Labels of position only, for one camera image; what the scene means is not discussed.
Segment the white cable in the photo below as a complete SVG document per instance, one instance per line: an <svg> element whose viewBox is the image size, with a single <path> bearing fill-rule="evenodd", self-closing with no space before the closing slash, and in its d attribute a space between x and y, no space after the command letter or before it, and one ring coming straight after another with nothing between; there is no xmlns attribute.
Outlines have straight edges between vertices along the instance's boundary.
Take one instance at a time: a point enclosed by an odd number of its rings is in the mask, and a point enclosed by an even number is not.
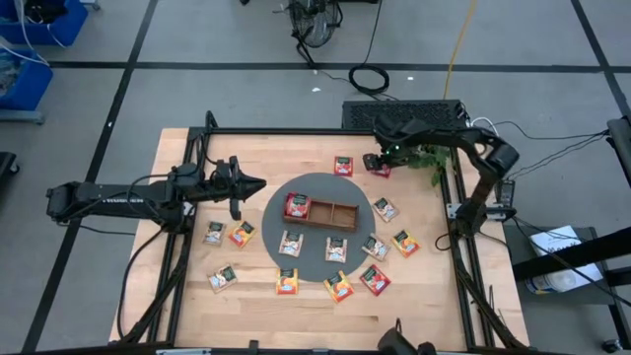
<svg viewBox="0 0 631 355"><path fill-rule="evenodd" d="M493 132L495 132L495 135L498 136L498 137L500 136L500 133L498 133L497 128L495 128L495 124L493 124L493 122L491 122L491 120L486 118L486 117L477 117L477 118L473 119L471 121L471 127L474 126L475 122L477 122L479 120L483 120L483 121L488 122L491 125L491 128L493 129Z"/></svg>
<svg viewBox="0 0 631 355"><path fill-rule="evenodd" d="M29 45L29 48L35 53L35 55L39 58L39 60L28 58L28 57L26 57L26 56L24 56L24 55L22 55L20 53L17 53L15 51L9 49L9 47L7 47L6 45L4 45L1 42L0 42L0 46L2 46L9 53L11 53L11 54L13 54L13 55L15 55L15 56L17 56L19 58L31 61L33 63L39 63L39 64L43 64L43 65L46 65L46 66L50 66L50 64L48 64L46 59L41 57L41 55L39 55L39 53L37 53L37 51L33 48L33 46L31 45L31 42L29 41L29 37L27 36L27 28L26 28L26 25L25 25L25 22L24 22L24 17L25 17L24 0L20 0L20 10L18 11L18 9L16 9L16 12L20 15L19 21L20 21L20 25L22 25L22 35L24 36L24 39L25 39L26 43Z"/></svg>
<svg viewBox="0 0 631 355"><path fill-rule="evenodd" d="M66 46L63 45L63 43L60 42L59 39L57 39L57 37L50 30L50 24L46 25L46 28L48 29L48 32L50 33L50 36L52 37L52 39L54 39L57 42L57 44L59 44L60 47L65 48Z"/></svg>

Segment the gray floor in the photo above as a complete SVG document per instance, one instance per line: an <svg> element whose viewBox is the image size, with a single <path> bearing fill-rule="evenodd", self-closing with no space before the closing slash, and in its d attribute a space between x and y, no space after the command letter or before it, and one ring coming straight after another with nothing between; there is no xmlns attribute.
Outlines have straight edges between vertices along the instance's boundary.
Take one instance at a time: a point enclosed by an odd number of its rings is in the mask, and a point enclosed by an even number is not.
<svg viewBox="0 0 631 355"><path fill-rule="evenodd" d="M252 0L243 7L237 0L159 0L139 61L301 62L289 37L289 19L272 14L280 2ZM41 54L53 61L127 61L149 0L101 3L103 9L90 13L74 46L41 48ZM631 3L581 3L609 63L631 66ZM464 0L386 1L371 61L448 63L467 6ZM377 7L342 4L342 9L343 27L314 51L315 60L364 58ZM456 63L598 65L570 0L479 0ZM0 151L17 153L22 164L0 205L0 353L22 348L65 232L43 213L45 191L85 178L122 73L54 69L38 107L46 114L45 125L0 124ZM631 95L631 74L616 79ZM388 93L400 99L438 99L445 72L391 71L390 80ZM512 120L538 136L596 132L620 116L605 76L597 71L456 72L450 97L463 100L473 116ZM339 127L342 103L365 99L346 83L311 70L137 69L98 181L126 183L147 174L161 129L201 125L206 109L222 126ZM527 140L509 125L498 129L521 152L520 166L568 144ZM610 147L600 141L520 177L515 203L520 216L534 224L594 226L605 234L628 226L629 201L631 189ZM128 232L136 225L95 217L85 224ZM128 237L79 233L39 350L106 343L130 249ZM631 298L631 290L620 292ZM524 310L531 343L540 349L598 354L599 343L615 337L605 307L524 304Z"/></svg>

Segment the yellow cable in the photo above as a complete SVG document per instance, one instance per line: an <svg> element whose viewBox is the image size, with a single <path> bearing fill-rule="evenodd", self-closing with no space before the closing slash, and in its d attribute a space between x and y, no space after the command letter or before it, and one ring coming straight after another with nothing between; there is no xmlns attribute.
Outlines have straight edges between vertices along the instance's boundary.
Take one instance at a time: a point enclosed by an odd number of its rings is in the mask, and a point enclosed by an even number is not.
<svg viewBox="0 0 631 355"><path fill-rule="evenodd" d="M464 34L466 33L466 28L469 26L469 22L471 21L471 17L473 16L476 5L477 0L471 0L469 11L466 13L466 19L464 20L464 24L462 25L462 29L460 30L460 35L457 37L456 48L454 48L454 53L452 54L450 67L449 69L447 69L447 81L445 82L445 92L443 93L443 100L447 98L447 94L450 91L450 79L452 78L452 68L454 67L454 62L456 61L457 51L460 48L460 44L462 43L462 39L464 38Z"/></svg>

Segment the small packet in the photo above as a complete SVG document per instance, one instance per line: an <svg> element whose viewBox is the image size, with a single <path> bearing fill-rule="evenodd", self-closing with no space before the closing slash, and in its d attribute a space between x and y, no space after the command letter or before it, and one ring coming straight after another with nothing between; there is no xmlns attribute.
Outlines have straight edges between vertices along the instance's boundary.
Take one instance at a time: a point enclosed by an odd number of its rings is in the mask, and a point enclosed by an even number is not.
<svg viewBox="0 0 631 355"><path fill-rule="evenodd" d="M278 252L298 257L303 246L303 237L303 234L287 231L283 232L283 238L280 240Z"/></svg>
<svg viewBox="0 0 631 355"><path fill-rule="evenodd" d="M303 194L290 192L285 202L285 216L307 219L312 200Z"/></svg>
<svg viewBox="0 0 631 355"><path fill-rule="evenodd" d="M347 241L342 238L326 238L326 261L346 262Z"/></svg>
<svg viewBox="0 0 631 355"><path fill-rule="evenodd" d="M389 167L386 164L383 164L381 169L379 169L377 171L370 171L370 172L371 172L372 175L376 175L376 176L384 177L384 178L389 178L391 171L392 171L391 167Z"/></svg>
<svg viewBox="0 0 631 355"><path fill-rule="evenodd" d="M390 279L375 265L371 265L368 270L364 271L359 279L362 280L364 285L366 285L375 296L379 296L379 294L386 289L387 285L390 284Z"/></svg>
<svg viewBox="0 0 631 355"><path fill-rule="evenodd" d="M371 233L362 245L362 250L375 259L379 261L384 261L387 252L390 250L390 247L387 246L384 241L377 238L374 233Z"/></svg>
<svg viewBox="0 0 631 355"><path fill-rule="evenodd" d="M353 176L353 158L350 157L335 157L335 166L333 168L333 174L342 177Z"/></svg>
<svg viewBox="0 0 631 355"><path fill-rule="evenodd" d="M354 293L353 286L351 286L351 283L341 270L324 280L324 287L326 287L335 303L342 302L345 298Z"/></svg>
<svg viewBox="0 0 631 355"><path fill-rule="evenodd" d="M208 230L204 235L204 243L211 246L220 246L223 241L226 225L219 222L210 222L208 224Z"/></svg>
<svg viewBox="0 0 631 355"><path fill-rule="evenodd" d="M278 269L276 272L276 294L298 294L298 269Z"/></svg>
<svg viewBox="0 0 631 355"><path fill-rule="evenodd" d="M235 274L233 267L228 264L217 270L214 274L208 275L208 281L210 282L210 287L213 289L213 292L219 293L228 286L237 283L237 274Z"/></svg>
<svg viewBox="0 0 631 355"><path fill-rule="evenodd" d="M373 208L385 222L389 222L392 218L398 215L398 209L396 209L396 207L394 207L394 205L385 197L382 197L377 200L377 202L373 203Z"/></svg>
<svg viewBox="0 0 631 355"><path fill-rule="evenodd" d="M241 221L228 237L235 242L237 247L243 248L255 234L256 228L253 225L246 221Z"/></svg>
<svg viewBox="0 0 631 355"><path fill-rule="evenodd" d="M405 257L410 256L413 252L421 248L418 242L416 242L416 240L412 238L412 236L410 236L410 234L407 233L407 231L405 230L397 233L396 236L392 237L392 242Z"/></svg>

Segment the wooden table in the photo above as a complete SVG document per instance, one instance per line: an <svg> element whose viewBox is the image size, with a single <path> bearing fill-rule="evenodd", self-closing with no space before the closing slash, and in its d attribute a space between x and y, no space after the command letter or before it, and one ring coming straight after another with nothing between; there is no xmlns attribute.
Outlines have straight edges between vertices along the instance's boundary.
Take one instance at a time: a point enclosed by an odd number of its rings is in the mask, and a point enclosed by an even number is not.
<svg viewBox="0 0 631 355"><path fill-rule="evenodd" d="M163 130L152 174L163 174L181 163L186 136L187 129ZM385 196L401 211L390 223L376 217L378 235L389 238L404 228L421 243L422 249L407 259L393 249L386 261L379 263L392 280L379 297L359 281L360 274L375 262L370 257L348 275L356 294L339 305L330 299L320 282L301 281L299 295L277 296L277 266L261 235L244 249L238 249L229 240L219 248L202 244L210 220L229 226L235 222L230 218L227 201L200 203L175 345L244 348L251 339L258 339L262 348L375 350L384 332L394 326L396 318L401 318L404 335L412 344L431 341L441 350L465 350L452 259L449 252L434 247L435 239L447 231L440 188L430 184L432 171L428 169L398 168L388 179L369 174L362 166L362 155L378 151L371 136L213 134L210 159L237 155L245 174L267 180L267 187L242 204L243 218L254 226L260 228L268 199L286 181L307 173L331 173L334 156L350 156L355 160L355 173L350 179L362 188L369 201ZM466 189L471 192L478 174L464 156L461 161ZM207 176L213 169L206 168ZM152 222L141 221L133 249L157 230ZM504 239L499 223L487 222L483 231ZM154 298L165 240L160 238L147 247L129 274L123 310L125 331ZM484 238L477 239L477 247L486 287L493 285L496 310L501 311L513 334L528 343L506 248ZM236 269L239 283L214 294L206 275L228 262ZM167 300L158 339L165 338L170 307ZM483 344L474 307L471 315L477 326L477 343ZM111 338L117 338L114 330Z"/></svg>

